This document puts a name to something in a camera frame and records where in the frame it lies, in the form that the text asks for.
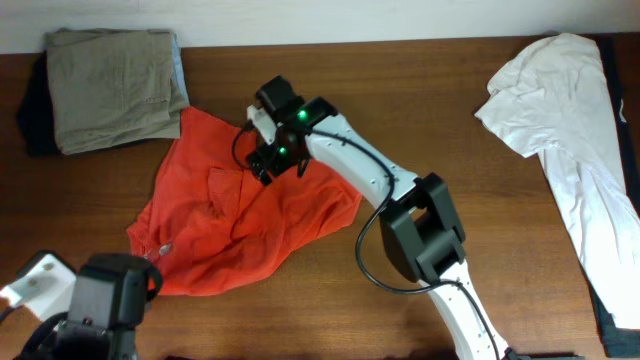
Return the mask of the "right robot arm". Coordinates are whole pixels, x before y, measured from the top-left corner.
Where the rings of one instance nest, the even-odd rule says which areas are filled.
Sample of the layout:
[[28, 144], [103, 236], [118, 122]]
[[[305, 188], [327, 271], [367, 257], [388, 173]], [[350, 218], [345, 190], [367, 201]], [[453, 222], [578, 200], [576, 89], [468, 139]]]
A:
[[340, 175], [374, 208], [361, 230], [379, 224], [384, 251], [413, 288], [433, 301], [460, 359], [514, 359], [492, 325], [471, 281], [466, 239], [447, 184], [425, 177], [385, 157], [363, 139], [327, 100], [305, 100], [277, 76], [262, 85], [247, 109], [248, 127], [261, 145], [247, 155], [253, 175], [264, 185], [295, 169], [304, 175], [315, 160]]

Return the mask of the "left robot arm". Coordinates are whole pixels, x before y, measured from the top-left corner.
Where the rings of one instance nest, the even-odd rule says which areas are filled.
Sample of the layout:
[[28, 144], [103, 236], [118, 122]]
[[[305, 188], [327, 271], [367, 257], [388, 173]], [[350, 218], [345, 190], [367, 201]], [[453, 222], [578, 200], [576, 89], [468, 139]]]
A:
[[160, 271], [129, 254], [96, 254], [77, 273], [69, 307], [46, 319], [23, 360], [135, 360], [136, 327], [162, 288]]

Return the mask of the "orange t-shirt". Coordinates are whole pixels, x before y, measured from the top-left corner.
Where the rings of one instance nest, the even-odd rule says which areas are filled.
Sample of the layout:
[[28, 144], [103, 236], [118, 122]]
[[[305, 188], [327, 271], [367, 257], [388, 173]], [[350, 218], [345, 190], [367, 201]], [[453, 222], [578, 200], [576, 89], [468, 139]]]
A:
[[350, 226], [361, 194], [313, 161], [262, 185], [232, 154], [254, 135], [194, 107], [181, 112], [149, 203], [127, 234], [161, 272], [164, 295], [211, 296], [272, 275], [295, 250]]

